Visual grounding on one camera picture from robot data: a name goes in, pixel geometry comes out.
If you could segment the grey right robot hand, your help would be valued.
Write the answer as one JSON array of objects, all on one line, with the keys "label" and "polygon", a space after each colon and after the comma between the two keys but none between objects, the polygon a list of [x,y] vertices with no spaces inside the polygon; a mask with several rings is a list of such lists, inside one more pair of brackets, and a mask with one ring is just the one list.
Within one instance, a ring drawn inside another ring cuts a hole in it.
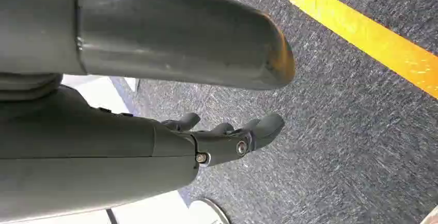
[{"label": "grey right robot hand", "polygon": [[98,211],[190,184],[269,145],[278,114],[194,131],[92,107],[64,75],[273,90],[295,75],[275,23],[233,0],[1,0],[1,222]]}]

